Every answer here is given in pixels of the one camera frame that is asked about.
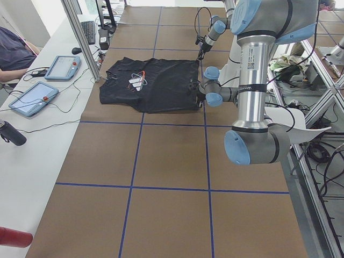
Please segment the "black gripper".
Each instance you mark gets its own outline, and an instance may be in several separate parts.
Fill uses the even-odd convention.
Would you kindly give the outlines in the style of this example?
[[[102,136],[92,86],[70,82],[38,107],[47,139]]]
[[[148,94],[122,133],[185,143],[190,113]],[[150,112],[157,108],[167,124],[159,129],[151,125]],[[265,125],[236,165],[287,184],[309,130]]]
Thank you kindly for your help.
[[[194,94],[196,96],[197,107],[203,107],[205,95],[200,91],[201,82],[199,80],[190,80],[188,84],[187,94]]]
[[[211,38],[197,35],[195,44],[196,45],[202,44],[197,56],[197,60],[202,61],[204,59],[205,53],[211,50],[212,46],[214,45],[214,41]]]

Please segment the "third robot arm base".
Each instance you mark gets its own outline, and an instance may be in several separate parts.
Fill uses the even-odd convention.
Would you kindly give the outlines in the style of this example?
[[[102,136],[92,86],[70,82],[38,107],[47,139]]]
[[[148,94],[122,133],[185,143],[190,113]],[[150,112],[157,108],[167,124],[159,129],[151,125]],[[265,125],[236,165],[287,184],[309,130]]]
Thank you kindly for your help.
[[[337,43],[335,47],[331,49],[329,53],[326,54],[326,59],[331,65],[343,66],[343,46],[344,37]]]

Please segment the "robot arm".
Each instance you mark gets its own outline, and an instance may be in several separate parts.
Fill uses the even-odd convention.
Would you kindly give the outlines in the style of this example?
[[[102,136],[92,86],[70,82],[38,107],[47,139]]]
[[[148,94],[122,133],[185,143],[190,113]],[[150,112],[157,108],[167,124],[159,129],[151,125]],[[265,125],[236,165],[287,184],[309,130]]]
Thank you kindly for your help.
[[[268,63],[276,45],[306,40],[317,30],[318,1],[224,1],[226,17],[212,16],[207,35],[197,37],[198,59],[226,31],[240,52],[237,70],[206,68],[198,90],[209,106],[236,102],[238,118],[224,137],[228,158],[238,165],[278,162],[289,151],[289,128],[264,113]]]
[[[196,41],[195,44],[200,44],[200,50],[198,52],[197,60],[203,60],[204,55],[211,50],[218,38],[226,31],[230,29],[230,23],[232,19],[232,14],[235,8],[236,1],[223,1],[226,10],[226,17],[212,16],[210,14],[210,24],[208,34],[201,36],[196,31]]]

